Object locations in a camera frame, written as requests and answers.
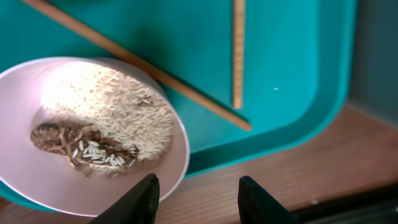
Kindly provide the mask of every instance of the bowl of rice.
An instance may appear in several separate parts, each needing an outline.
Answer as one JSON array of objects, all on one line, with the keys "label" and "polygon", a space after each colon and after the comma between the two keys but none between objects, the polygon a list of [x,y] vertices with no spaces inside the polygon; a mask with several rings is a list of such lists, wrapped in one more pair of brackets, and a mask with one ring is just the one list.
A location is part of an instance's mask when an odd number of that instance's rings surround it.
[{"label": "bowl of rice", "polygon": [[0,73],[0,178],[53,210],[95,217],[149,173],[160,201],[190,148],[160,85],[111,58],[50,57]]}]

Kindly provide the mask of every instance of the bowl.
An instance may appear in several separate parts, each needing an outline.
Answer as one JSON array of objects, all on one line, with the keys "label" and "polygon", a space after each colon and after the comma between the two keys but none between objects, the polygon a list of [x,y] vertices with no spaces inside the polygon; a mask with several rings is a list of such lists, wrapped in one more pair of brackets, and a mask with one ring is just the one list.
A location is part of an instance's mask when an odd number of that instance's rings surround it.
[{"label": "bowl", "polygon": [[[55,69],[71,62],[95,63],[130,75],[156,91],[175,117],[170,151],[152,169],[134,170],[107,179],[84,177],[64,156],[38,150],[30,141],[32,129],[47,119],[42,109],[43,84]],[[182,181],[190,148],[185,128],[160,85],[138,68],[111,58],[49,57],[31,60],[0,73],[0,178],[13,191],[53,210],[95,217],[104,212],[148,173],[160,183],[160,201]]]}]

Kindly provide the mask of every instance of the wooden stick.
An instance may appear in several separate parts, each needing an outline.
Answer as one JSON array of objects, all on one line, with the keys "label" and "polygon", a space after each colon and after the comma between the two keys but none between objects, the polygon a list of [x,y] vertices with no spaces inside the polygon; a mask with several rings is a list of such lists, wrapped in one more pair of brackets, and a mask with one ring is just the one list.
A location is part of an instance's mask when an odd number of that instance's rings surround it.
[{"label": "wooden stick", "polygon": [[210,111],[227,119],[229,122],[239,126],[240,128],[246,131],[251,130],[252,128],[251,125],[245,120],[241,119],[239,116],[236,116],[235,114],[231,113],[230,111],[226,110],[225,108],[211,101],[209,98],[191,89],[186,84],[180,82],[176,78],[170,76],[169,74],[161,71],[160,69],[156,68],[155,66],[146,62],[145,60],[139,58],[137,55],[131,53],[130,51],[116,44],[112,40],[109,40],[108,38],[101,35],[94,29],[76,20],[72,16],[68,15],[67,13],[58,9],[57,7],[51,5],[50,3],[41,0],[23,0],[23,1],[26,4],[30,5],[31,7],[33,7],[34,9],[40,11],[46,16],[52,18],[53,20],[69,28],[70,30],[92,41],[94,44],[104,48],[105,50],[114,54],[115,56],[119,57],[125,62],[140,68],[142,71],[146,72],[148,75],[156,79],[158,82],[162,82],[165,85],[173,88],[175,91],[185,95],[189,99],[197,102],[198,104],[204,106]]},{"label": "wooden stick", "polygon": [[233,26],[233,106],[243,106],[243,57],[245,0],[234,0]]}]

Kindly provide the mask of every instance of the bowl rim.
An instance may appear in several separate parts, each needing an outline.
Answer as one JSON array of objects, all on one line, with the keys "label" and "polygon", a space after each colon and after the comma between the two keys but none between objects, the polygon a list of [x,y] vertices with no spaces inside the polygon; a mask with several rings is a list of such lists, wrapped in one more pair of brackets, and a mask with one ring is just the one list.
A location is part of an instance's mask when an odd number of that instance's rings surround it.
[{"label": "bowl rim", "polygon": [[[134,74],[132,72],[127,71],[126,69],[123,68],[117,68],[117,65],[112,65],[111,63],[108,62],[104,62],[101,59],[106,59],[106,60],[117,60],[118,62],[122,62],[125,63],[128,66],[134,67],[136,70],[140,71],[142,74],[144,74],[145,76],[147,76],[148,78],[150,78],[151,80],[154,81],[154,83],[156,83],[156,85],[160,88],[160,90],[163,90],[163,88],[150,76],[148,75],[146,72],[142,71],[140,68],[131,65],[130,63],[126,63],[122,60],[116,59],[116,58],[107,58],[107,57],[93,57],[93,58],[84,58],[84,57],[44,57],[44,58],[38,58],[38,59],[33,59],[33,60],[29,60],[26,62],[22,62],[20,64],[17,64],[11,68],[8,68],[7,70],[3,71],[0,73],[0,80],[1,78],[4,78],[6,75],[22,68],[22,67],[26,67],[29,65],[33,65],[36,63],[42,63],[42,62],[61,62],[61,61],[69,61],[69,62],[87,62],[87,63],[93,63],[93,64],[98,64],[98,65],[102,65],[104,67],[108,67],[111,68],[113,70],[119,71],[124,73],[125,75],[129,75],[132,78],[135,78],[136,80],[138,80],[139,82],[142,82],[143,84],[145,84],[147,87],[149,87],[152,91],[154,91],[155,93],[157,93],[169,106],[169,108],[172,110],[172,113],[175,117],[175,119],[177,120],[178,125],[181,128],[182,134],[183,134],[183,138],[185,140],[185,162],[184,162],[184,167],[183,170],[180,174],[180,177],[178,178],[178,180],[176,181],[176,183],[174,183],[173,187],[165,194],[163,195],[163,197],[161,197],[159,199],[159,203],[161,201],[163,201],[164,199],[166,199],[170,194],[172,194],[175,189],[181,184],[182,180],[184,179],[187,170],[188,170],[188,165],[189,165],[189,160],[190,160],[190,143],[189,143],[189,138],[188,138],[188,134],[187,131],[185,129],[185,126],[182,123],[181,117],[178,115],[177,111],[174,109],[174,107],[172,106],[171,102],[169,101],[169,99],[166,97],[164,92],[160,92],[159,90],[155,89],[153,87],[154,84],[152,83],[148,83],[145,80],[142,80],[141,78],[137,78],[136,76],[134,76]],[[12,185],[8,184],[1,176],[0,176],[0,181],[2,183],[4,183],[7,187],[9,187],[11,190],[13,190],[14,192],[18,193],[19,195],[25,197],[26,199],[30,200],[31,202],[34,202],[38,205],[41,205],[43,207],[47,207],[50,208],[52,210],[58,211],[58,212],[63,212],[63,213],[68,213],[71,215],[80,215],[80,216],[85,216],[85,217],[96,217],[97,215],[87,215],[87,214],[81,214],[81,213],[73,213],[73,212],[68,212],[68,211],[64,211],[64,210],[59,210],[57,208],[53,208],[51,206],[42,204],[40,202],[37,202],[35,200],[33,200],[32,198],[24,195],[22,192],[19,192],[18,190],[16,190]]]}]

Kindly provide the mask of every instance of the blue tray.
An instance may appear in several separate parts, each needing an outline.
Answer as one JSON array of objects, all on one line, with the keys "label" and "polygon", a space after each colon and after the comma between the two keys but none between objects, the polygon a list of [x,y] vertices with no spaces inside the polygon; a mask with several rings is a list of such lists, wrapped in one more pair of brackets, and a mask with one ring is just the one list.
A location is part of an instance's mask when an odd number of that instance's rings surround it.
[{"label": "blue tray", "polygon": [[[231,108],[232,1],[55,1],[110,39]],[[0,71],[49,56],[112,57],[29,6],[3,0]],[[169,88],[187,128],[187,176],[297,146],[324,129],[348,89],[354,0],[247,1],[245,132]],[[40,209],[20,197],[15,203]]]}]

